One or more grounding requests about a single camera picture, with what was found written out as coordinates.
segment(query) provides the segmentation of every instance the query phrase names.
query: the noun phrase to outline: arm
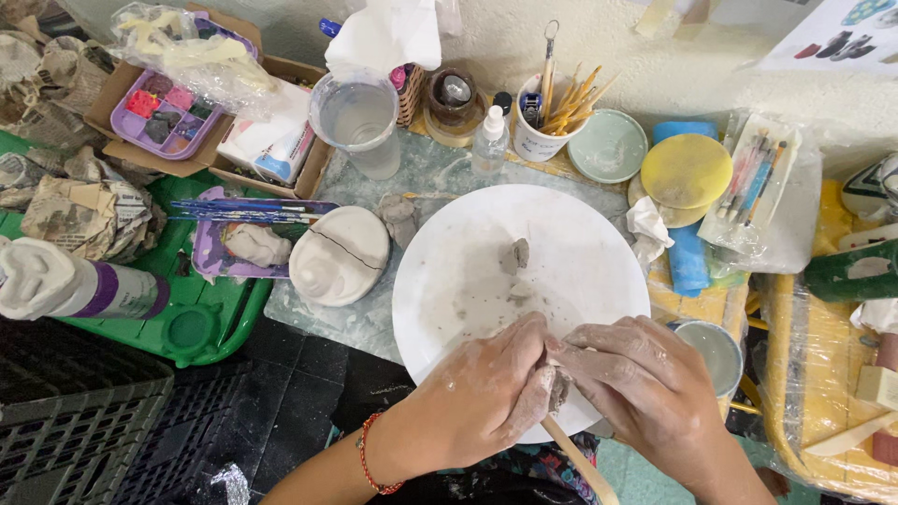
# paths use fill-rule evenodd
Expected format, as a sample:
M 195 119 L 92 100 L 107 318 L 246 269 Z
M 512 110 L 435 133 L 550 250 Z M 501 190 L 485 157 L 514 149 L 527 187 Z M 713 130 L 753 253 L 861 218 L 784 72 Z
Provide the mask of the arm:
M 488 340 L 466 341 L 368 431 L 365 461 L 378 484 L 473 465 L 509 448 L 546 416 L 555 368 L 534 371 L 549 333 L 530 313 Z M 263 505 L 365 503 L 374 495 L 359 460 L 361 430 L 306 461 Z
M 776 503 L 726 431 L 701 355 L 675 333 L 625 317 L 578 326 L 546 348 L 615 434 L 701 503 Z

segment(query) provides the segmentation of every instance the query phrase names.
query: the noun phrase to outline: wall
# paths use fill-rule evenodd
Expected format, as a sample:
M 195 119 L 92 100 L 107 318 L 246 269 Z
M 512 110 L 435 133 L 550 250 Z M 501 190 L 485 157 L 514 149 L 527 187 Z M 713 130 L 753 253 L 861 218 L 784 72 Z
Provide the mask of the wall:
M 127 0 L 60 1 L 89 32 L 108 33 L 110 15 Z M 844 175 L 889 152 L 898 138 L 898 86 L 893 78 L 824 72 L 761 72 L 751 63 L 776 40 L 726 27 L 704 27 L 692 40 L 674 37 L 671 15 L 653 40 L 632 30 L 644 5 L 625 0 L 461 0 L 465 33 L 444 42 L 444 64 L 468 69 L 488 91 L 517 92 L 541 71 L 543 27 L 560 22 L 555 43 L 559 69 L 578 61 L 603 65 L 598 82 L 621 72 L 602 106 L 631 113 L 644 126 L 674 116 L 754 107 L 814 120 L 829 146 L 827 173 Z M 322 17 L 345 17 L 343 0 L 206 0 L 255 22 L 268 54 L 323 66 L 329 39 Z

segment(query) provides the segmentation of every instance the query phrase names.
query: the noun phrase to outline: black line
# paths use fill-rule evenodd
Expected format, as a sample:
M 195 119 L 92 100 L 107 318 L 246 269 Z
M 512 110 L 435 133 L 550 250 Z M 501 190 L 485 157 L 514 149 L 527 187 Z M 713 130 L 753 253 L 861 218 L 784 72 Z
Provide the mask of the black line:
M 346 251 L 346 252 L 347 252 L 350 256 L 352 256 L 353 258 L 355 258 L 355 259 L 361 261 L 362 264 L 365 265 L 366 267 L 368 267 L 369 269 L 371 269 L 371 270 L 381 270 L 381 271 L 383 271 L 383 269 L 379 269 L 379 268 L 377 268 L 377 267 L 373 267 L 373 266 L 369 265 L 368 263 L 365 263 L 365 260 L 363 260 L 363 259 L 359 258 L 358 256 L 354 255 L 352 252 L 349 252 L 349 249 L 347 249 L 346 247 L 343 247 L 343 244 L 337 242 L 336 240 L 330 238 L 329 236 L 323 234 L 322 232 L 316 232 L 315 230 L 313 230 L 313 229 L 311 229 L 311 228 L 309 228 L 309 231 L 312 232 L 312 233 L 314 233 L 314 234 L 316 234 L 316 235 L 321 235 L 321 236 L 323 236 L 324 238 L 326 238 L 326 239 L 330 240 L 331 242 L 335 243 L 336 245 L 339 245 L 340 248 L 341 248 L 343 251 Z

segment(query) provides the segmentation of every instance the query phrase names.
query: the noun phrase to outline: black plastic basket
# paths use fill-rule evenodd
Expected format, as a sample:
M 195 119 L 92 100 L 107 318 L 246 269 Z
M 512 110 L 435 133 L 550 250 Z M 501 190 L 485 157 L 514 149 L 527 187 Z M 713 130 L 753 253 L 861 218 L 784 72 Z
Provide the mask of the black plastic basket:
M 172 370 L 53 320 L 0 319 L 0 334 L 0 504 L 110 503 Z
M 169 400 L 120 485 L 115 505 L 176 500 L 192 484 L 250 371 L 249 362 L 235 360 L 175 373 Z

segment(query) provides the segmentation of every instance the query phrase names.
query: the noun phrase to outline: purple paint tray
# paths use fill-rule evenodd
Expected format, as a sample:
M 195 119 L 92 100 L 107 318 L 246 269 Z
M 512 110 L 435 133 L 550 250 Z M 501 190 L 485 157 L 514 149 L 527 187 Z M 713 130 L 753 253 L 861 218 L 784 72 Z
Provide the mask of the purple paint tray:
M 230 201 L 241 201 L 248 199 L 229 199 L 225 197 L 225 188 L 215 186 L 200 193 L 198 199 L 226 199 Z M 303 203 L 306 207 L 313 209 L 313 214 L 327 214 L 339 205 L 328 201 L 313 200 L 297 200 L 297 199 L 251 199 L 256 203 L 264 204 L 284 204 L 296 205 L 297 202 Z M 201 275 L 226 276 L 226 277 L 252 277 L 255 279 L 289 279 L 290 265 L 271 265 L 263 268 L 248 260 L 234 256 L 231 251 L 223 244 L 225 234 L 239 225 L 240 222 L 225 221 L 197 221 L 197 237 L 193 241 L 193 268 Z M 293 244 L 304 231 L 301 226 L 293 225 L 294 233 L 288 236 Z
M 242 42 L 254 58 L 259 54 L 249 40 L 209 21 L 208 13 L 194 14 L 201 39 L 218 34 Z M 222 111 L 220 105 L 174 86 L 168 77 L 145 70 L 112 111 L 110 123 L 128 142 L 167 160 L 183 160 L 197 152 Z M 147 127 L 151 120 L 154 124 Z

